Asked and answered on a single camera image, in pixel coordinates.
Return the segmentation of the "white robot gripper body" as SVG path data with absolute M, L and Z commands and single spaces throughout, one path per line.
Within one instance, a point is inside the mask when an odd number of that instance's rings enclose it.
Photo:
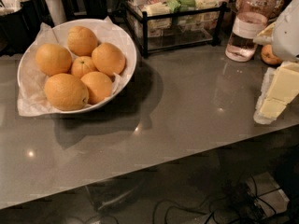
M 272 50 L 283 61 L 299 61 L 299 0 L 292 0 L 278 16 Z

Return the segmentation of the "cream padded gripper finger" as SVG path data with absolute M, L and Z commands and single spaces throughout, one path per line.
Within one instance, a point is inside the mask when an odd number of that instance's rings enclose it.
M 254 38 L 253 42 L 258 45 L 270 45 L 273 42 L 273 32 L 276 26 L 275 22 L 269 24 L 260 33 L 258 33 Z
M 299 63 L 283 62 L 278 68 L 269 67 L 263 76 L 261 95 L 253 119 L 270 124 L 299 95 Z

